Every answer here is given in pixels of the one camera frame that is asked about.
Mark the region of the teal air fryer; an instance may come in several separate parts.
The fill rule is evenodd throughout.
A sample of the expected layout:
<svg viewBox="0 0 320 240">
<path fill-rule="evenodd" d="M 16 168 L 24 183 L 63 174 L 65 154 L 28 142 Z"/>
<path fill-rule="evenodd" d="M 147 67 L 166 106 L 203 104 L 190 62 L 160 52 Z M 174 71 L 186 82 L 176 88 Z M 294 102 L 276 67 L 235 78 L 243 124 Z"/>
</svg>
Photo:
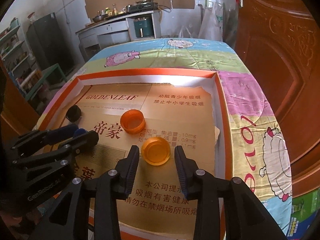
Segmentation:
<svg viewBox="0 0 320 240">
<path fill-rule="evenodd" d="M 153 36 L 153 25 L 150 17 L 136 18 L 133 23 L 138 38 Z"/>
</svg>

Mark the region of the light orange bottle cap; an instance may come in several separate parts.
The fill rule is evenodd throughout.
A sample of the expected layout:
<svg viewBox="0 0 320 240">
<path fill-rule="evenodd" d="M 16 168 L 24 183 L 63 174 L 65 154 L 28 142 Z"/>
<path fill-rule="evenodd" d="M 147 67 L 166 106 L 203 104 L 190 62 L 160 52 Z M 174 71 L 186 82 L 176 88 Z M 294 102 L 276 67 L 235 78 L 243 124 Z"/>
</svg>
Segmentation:
<svg viewBox="0 0 320 240">
<path fill-rule="evenodd" d="M 171 149 L 164 138 L 152 137 L 143 143 L 141 154 L 148 164 L 160 166 L 170 159 Z"/>
</svg>

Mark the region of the white kitchen counter cabinet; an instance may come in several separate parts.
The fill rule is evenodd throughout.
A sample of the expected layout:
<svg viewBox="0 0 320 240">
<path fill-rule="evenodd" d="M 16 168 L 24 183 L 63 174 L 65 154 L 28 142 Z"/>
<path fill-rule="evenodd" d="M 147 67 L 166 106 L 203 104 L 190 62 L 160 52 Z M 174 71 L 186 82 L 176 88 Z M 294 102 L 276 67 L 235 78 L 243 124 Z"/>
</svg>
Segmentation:
<svg viewBox="0 0 320 240">
<path fill-rule="evenodd" d="M 160 10 L 151 10 L 126 14 L 95 23 L 76 32 L 79 38 L 79 49 L 85 62 L 104 48 L 139 40 L 149 40 L 161 37 Z M 142 27 L 135 29 L 135 22 L 147 21 L 151 34 L 145 35 Z"/>
</svg>

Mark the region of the black bottle cap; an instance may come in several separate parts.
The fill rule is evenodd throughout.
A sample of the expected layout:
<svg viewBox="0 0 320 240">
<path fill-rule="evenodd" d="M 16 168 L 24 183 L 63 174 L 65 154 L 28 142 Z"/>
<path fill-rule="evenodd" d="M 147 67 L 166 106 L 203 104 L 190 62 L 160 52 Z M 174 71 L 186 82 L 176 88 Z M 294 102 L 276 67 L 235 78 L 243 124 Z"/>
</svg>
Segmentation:
<svg viewBox="0 0 320 240">
<path fill-rule="evenodd" d="M 66 119 L 70 122 L 76 122 L 81 117 L 81 109 L 77 105 L 71 106 L 66 112 Z"/>
</svg>

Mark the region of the green beer carton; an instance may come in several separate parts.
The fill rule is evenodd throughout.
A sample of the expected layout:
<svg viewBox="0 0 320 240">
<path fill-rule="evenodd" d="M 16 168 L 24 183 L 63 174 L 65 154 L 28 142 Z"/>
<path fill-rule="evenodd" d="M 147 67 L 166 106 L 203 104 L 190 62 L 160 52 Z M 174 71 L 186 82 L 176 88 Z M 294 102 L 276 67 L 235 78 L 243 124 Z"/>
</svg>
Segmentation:
<svg viewBox="0 0 320 240">
<path fill-rule="evenodd" d="M 287 239 L 301 239 L 319 210 L 319 188 L 293 198 Z"/>
</svg>

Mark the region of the dark orange bottle cap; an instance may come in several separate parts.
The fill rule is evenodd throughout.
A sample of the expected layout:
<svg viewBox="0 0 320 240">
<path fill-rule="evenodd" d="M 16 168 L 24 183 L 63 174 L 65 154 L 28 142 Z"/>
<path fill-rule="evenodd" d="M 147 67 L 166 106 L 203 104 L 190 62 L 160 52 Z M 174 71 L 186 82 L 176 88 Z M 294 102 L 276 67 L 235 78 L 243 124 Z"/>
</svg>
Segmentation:
<svg viewBox="0 0 320 240">
<path fill-rule="evenodd" d="M 131 109 L 120 117 L 120 125 L 126 133 L 138 134 L 145 127 L 144 115 L 137 109 Z"/>
</svg>

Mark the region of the orange white cardboard tray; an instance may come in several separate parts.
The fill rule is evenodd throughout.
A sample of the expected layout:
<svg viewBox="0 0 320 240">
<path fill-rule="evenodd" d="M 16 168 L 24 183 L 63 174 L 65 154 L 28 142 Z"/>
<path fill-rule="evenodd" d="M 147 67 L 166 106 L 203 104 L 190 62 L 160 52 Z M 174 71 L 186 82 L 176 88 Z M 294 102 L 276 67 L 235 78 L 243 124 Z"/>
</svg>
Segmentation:
<svg viewBox="0 0 320 240">
<path fill-rule="evenodd" d="M 76 174 L 93 179 L 115 167 L 132 145 L 142 148 L 152 137 L 173 150 L 182 146 L 199 168 L 225 179 L 232 175 L 232 140 L 228 111 L 217 72 L 194 69 L 125 69 L 83 74 L 63 86 L 40 117 L 38 129 L 67 124 L 72 105 L 81 109 L 79 127 L 94 130 L 99 142 L 76 159 Z M 129 134 L 120 125 L 128 110 L 141 111 L 145 127 Z M 124 239 L 192 239 L 196 201 L 184 198 L 174 154 L 163 165 L 140 159 L 127 200 L 118 202 Z"/>
</svg>

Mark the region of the storage shelf rack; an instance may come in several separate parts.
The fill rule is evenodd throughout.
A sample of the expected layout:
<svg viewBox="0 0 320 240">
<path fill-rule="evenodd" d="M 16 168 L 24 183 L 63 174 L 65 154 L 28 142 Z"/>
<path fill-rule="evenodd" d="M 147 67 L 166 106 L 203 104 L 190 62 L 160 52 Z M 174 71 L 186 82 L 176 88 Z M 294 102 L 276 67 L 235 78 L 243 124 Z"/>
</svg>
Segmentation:
<svg viewBox="0 0 320 240">
<path fill-rule="evenodd" d="M 28 51 L 27 43 L 21 36 L 21 25 L 16 17 L 1 32 L 1 59 L 14 85 L 26 96 L 42 74 L 35 57 Z"/>
</svg>

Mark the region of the black gas stove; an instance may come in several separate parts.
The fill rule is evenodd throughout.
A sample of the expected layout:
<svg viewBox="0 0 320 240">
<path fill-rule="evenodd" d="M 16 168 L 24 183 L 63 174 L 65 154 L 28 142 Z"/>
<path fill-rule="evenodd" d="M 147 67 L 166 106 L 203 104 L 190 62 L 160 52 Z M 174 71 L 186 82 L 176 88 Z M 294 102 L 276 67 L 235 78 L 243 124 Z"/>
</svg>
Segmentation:
<svg viewBox="0 0 320 240">
<path fill-rule="evenodd" d="M 154 0 L 142 0 L 142 1 L 136 2 L 133 5 L 128 5 L 126 8 L 128 13 L 157 10 L 158 3 L 155 2 Z"/>
</svg>

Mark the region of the brown wooden door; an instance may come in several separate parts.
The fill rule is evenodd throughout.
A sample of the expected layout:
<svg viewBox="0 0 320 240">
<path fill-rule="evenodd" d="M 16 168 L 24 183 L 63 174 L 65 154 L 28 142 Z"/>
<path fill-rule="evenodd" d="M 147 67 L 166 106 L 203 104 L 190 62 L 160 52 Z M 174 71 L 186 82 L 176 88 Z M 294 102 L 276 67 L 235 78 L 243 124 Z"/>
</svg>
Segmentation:
<svg viewBox="0 0 320 240">
<path fill-rule="evenodd" d="M 244 0 L 235 49 L 285 138 L 293 195 L 319 187 L 319 26 L 303 0 Z"/>
</svg>

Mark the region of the white plastic bag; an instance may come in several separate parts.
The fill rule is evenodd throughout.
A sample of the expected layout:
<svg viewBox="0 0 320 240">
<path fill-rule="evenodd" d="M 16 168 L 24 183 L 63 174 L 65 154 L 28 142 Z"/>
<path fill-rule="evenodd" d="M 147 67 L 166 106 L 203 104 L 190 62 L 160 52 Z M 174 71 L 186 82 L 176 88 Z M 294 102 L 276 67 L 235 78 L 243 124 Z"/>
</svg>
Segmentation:
<svg viewBox="0 0 320 240">
<path fill-rule="evenodd" d="M 202 20 L 198 34 L 192 34 L 190 27 L 182 26 L 179 38 L 199 38 L 223 41 L 223 3 L 213 2 L 212 7 L 202 9 Z"/>
</svg>

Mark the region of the colourful cartoon sheep tablecloth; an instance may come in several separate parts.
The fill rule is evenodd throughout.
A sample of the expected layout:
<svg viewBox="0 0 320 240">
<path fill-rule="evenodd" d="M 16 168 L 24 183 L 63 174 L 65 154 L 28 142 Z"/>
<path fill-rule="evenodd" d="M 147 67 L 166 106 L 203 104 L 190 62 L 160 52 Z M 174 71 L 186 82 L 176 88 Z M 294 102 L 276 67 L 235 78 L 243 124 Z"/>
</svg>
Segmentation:
<svg viewBox="0 0 320 240">
<path fill-rule="evenodd" d="M 145 68 L 217 72 L 232 140 L 232 175 L 225 179 L 241 178 L 287 232 L 292 179 L 285 140 L 266 96 L 235 51 L 223 42 L 191 38 L 129 42 L 101 50 L 69 81 L 83 74 Z"/>
</svg>

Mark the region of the black refrigerator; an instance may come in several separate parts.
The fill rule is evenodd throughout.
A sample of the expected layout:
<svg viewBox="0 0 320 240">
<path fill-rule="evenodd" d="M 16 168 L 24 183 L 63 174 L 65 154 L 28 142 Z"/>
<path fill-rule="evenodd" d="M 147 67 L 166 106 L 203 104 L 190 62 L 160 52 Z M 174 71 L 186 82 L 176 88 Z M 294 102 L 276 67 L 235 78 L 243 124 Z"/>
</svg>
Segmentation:
<svg viewBox="0 0 320 240">
<path fill-rule="evenodd" d="M 55 13 L 43 16 L 29 25 L 26 37 L 41 70 L 57 63 L 64 74 L 72 71 L 74 61 Z"/>
</svg>

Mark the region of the metal wok pan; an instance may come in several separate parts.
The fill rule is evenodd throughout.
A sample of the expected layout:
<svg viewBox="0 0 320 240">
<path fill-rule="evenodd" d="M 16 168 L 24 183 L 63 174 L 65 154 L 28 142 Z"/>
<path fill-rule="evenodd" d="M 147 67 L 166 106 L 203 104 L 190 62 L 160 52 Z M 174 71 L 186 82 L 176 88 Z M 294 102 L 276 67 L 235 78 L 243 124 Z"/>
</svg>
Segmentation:
<svg viewBox="0 0 320 240">
<path fill-rule="evenodd" d="M 105 20 L 105 19 L 107 19 L 107 18 L 108 18 L 108 15 L 107 15 L 107 14 L 98 15 L 98 16 L 95 16 L 95 17 L 93 18 L 93 22 L 98 23 L 98 22 L 101 22 L 101 21 L 103 21 L 103 20 Z"/>
</svg>

